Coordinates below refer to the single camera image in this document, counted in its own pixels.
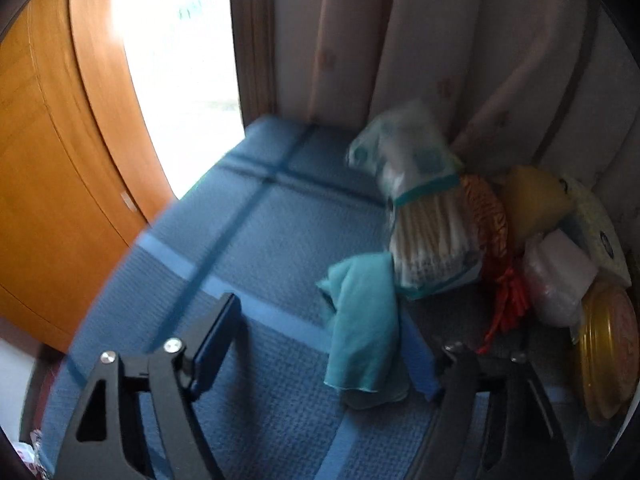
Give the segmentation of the round gold tin pink lid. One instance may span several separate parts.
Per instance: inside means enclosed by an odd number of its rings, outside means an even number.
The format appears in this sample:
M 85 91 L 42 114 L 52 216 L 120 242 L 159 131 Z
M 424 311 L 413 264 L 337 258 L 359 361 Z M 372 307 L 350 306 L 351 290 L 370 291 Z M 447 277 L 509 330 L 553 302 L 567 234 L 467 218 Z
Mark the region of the round gold tin pink lid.
M 606 424 L 629 401 L 639 375 L 639 327 L 623 287 L 598 278 L 582 298 L 582 398 L 590 420 Z

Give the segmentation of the yellow patterned tissue box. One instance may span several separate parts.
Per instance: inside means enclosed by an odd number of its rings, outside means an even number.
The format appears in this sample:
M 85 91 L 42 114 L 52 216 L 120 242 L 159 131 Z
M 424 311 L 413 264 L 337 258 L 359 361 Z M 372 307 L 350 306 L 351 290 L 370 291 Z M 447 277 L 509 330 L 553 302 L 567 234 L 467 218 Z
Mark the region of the yellow patterned tissue box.
M 623 288 L 631 286 L 631 277 L 620 239 L 600 200 L 576 179 L 562 174 L 560 182 L 574 210 L 560 223 L 560 229 L 598 267 L 608 280 Z

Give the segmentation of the beige floral curtain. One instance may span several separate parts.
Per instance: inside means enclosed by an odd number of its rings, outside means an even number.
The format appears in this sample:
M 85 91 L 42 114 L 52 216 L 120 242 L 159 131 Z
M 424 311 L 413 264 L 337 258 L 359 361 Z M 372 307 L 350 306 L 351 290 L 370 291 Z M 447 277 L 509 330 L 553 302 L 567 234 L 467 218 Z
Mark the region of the beige floral curtain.
M 639 245 L 639 67 L 597 0 L 274 0 L 280 113 L 358 130 L 421 100 L 473 170 L 534 164 Z

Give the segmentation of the orange wooden cabinet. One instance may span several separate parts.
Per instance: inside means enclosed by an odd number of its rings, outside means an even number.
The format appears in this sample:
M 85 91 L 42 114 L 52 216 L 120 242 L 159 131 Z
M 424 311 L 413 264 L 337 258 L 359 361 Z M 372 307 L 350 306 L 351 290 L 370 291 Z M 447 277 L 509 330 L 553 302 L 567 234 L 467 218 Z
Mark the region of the orange wooden cabinet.
M 64 351 L 174 199 L 115 0 L 25 0 L 1 34 L 1 315 Z

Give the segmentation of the teal cloth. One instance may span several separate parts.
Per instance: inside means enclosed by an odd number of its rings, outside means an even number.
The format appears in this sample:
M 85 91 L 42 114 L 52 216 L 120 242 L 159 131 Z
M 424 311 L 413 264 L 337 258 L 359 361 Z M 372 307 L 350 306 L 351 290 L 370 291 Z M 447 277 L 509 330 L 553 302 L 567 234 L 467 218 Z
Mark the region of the teal cloth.
M 331 334 L 324 384 L 357 411 L 404 400 L 410 380 L 400 356 L 392 255 L 369 252 L 335 263 L 317 287 Z

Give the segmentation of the plastic bag of chopsticks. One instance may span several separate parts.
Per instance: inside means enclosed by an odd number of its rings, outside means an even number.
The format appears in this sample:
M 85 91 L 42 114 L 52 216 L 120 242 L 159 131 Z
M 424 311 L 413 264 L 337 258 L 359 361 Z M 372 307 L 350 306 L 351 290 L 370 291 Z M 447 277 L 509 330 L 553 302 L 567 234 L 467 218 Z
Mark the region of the plastic bag of chopsticks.
M 478 278 L 484 252 L 461 165 L 422 102 L 376 116 L 349 145 L 346 162 L 375 177 L 386 200 L 400 292 L 421 298 Z

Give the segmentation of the yellow sponge block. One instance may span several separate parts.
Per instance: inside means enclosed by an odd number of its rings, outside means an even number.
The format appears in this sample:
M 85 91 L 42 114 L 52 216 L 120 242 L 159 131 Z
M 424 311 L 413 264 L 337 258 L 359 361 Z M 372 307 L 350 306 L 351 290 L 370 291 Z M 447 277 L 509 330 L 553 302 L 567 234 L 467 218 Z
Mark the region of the yellow sponge block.
M 516 247 L 537 233 L 554 230 L 575 208 L 560 180 L 533 166 L 513 166 L 500 197 Z

